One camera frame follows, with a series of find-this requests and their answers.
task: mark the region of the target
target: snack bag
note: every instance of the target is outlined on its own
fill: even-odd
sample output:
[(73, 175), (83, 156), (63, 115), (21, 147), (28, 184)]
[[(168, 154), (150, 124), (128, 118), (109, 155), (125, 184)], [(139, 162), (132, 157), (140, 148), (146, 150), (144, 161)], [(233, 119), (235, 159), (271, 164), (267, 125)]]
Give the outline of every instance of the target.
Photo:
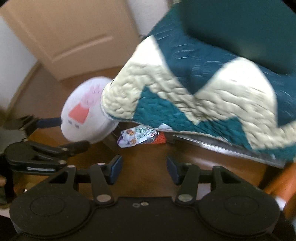
[(157, 131), (147, 126), (139, 125), (124, 131), (121, 131), (117, 144), (121, 148), (135, 146), (157, 135)]

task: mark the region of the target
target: wooden floor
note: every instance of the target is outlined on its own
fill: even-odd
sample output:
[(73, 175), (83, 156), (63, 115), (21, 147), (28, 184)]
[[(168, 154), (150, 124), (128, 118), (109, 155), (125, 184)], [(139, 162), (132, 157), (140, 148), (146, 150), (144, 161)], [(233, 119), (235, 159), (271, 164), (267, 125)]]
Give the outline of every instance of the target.
[[(79, 84), (94, 76), (114, 78), (119, 70), (120, 68), (113, 68), (58, 82), (41, 67), (22, 91), (12, 115), (20, 117), (34, 114), (42, 118), (60, 116), (64, 102)], [(52, 146), (67, 142), (60, 128), (37, 130), (31, 139)], [(267, 168), (261, 163), (230, 158), (183, 142), (173, 145), (141, 144), (119, 149), (117, 153), (100, 142), (92, 145), (88, 152), (71, 158), (68, 163), (78, 168), (87, 168), (94, 163), (109, 162), (116, 154), (123, 156), (124, 164), (117, 183), (111, 187), (115, 196), (174, 196), (178, 188), (166, 171), (167, 155), (172, 155), (182, 162), (196, 163), (203, 169), (222, 165), (254, 185), (259, 185)], [(43, 178), (25, 176), (25, 182), (37, 183)], [(89, 184), (81, 184), (80, 187), (81, 193), (91, 197)], [(200, 185), (198, 197), (203, 196), (208, 190), (208, 185)]]

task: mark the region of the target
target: peppa pig toy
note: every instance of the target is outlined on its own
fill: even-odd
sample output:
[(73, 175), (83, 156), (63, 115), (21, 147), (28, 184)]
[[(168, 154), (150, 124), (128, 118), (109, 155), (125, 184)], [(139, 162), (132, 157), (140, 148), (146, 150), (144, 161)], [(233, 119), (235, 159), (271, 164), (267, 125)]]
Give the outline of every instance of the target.
[(116, 128), (118, 121), (106, 117), (100, 104), (102, 91), (111, 81), (106, 77), (91, 78), (68, 97), (61, 113), (61, 129), (69, 141), (96, 143)]

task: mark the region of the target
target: door panel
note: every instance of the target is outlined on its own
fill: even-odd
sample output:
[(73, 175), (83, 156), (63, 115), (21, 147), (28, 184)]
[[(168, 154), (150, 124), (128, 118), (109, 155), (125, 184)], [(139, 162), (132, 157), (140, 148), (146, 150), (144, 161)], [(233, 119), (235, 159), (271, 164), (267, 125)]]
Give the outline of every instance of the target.
[(1, 13), (58, 80), (124, 65), (139, 43), (124, 0), (10, 0)]

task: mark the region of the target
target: teal and cream blanket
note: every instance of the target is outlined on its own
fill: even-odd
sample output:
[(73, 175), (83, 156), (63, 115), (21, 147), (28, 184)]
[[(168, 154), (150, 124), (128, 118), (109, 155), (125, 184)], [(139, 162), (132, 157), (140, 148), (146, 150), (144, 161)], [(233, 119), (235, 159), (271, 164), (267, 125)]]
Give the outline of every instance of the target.
[(102, 95), (112, 118), (209, 135), (292, 161), (296, 74), (278, 75), (187, 36), (178, 5), (137, 47)]

